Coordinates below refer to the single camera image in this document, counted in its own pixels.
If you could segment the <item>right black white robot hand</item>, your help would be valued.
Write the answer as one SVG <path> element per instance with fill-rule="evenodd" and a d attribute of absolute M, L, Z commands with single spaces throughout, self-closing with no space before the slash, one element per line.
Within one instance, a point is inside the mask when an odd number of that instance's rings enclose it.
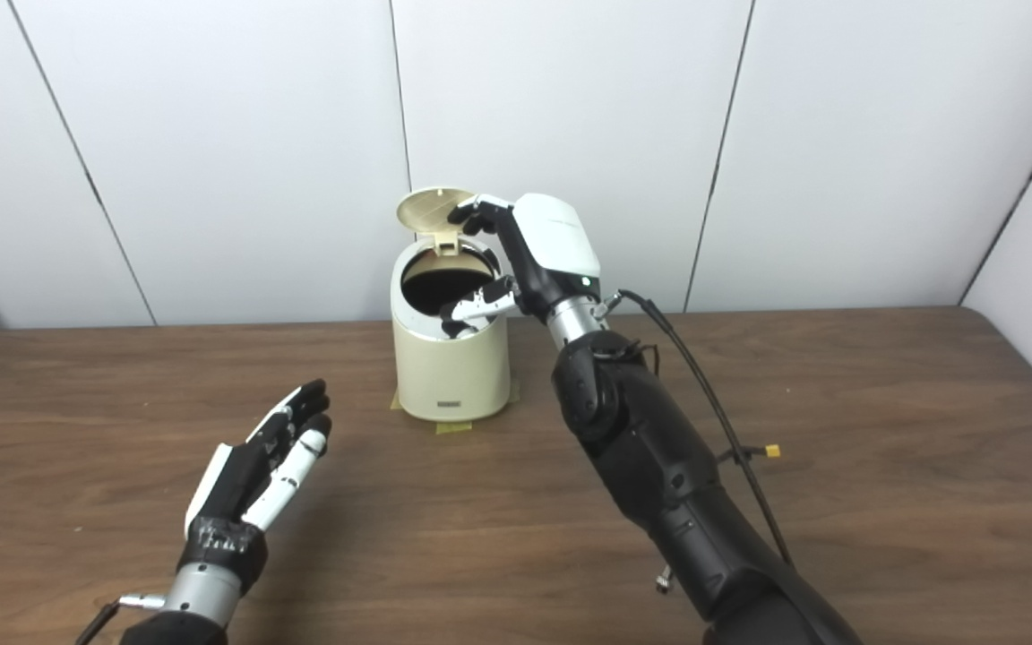
<path fill-rule="evenodd" d="M 519 310 L 545 325 L 558 348 L 605 328 L 594 315 L 601 265 L 576 209 L 544 194 L 515 202 L 474 195 L 447 212 L 470 236 L 499 238 L 511 273 L 442 307 L 443 327 L 475 326 Z"/>

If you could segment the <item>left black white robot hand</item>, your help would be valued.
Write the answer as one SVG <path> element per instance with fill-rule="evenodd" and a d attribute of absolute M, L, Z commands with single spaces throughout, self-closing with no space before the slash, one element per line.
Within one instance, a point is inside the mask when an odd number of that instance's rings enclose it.
<path fill-rule="evenodd" d="M 214 450 L 185 511 L 178 568 L 219 567 L 245 596 L 269 560 L 266 533 L 328 451 L 327 384 L 315 379 L 288 393 L 239 444 Z"/>

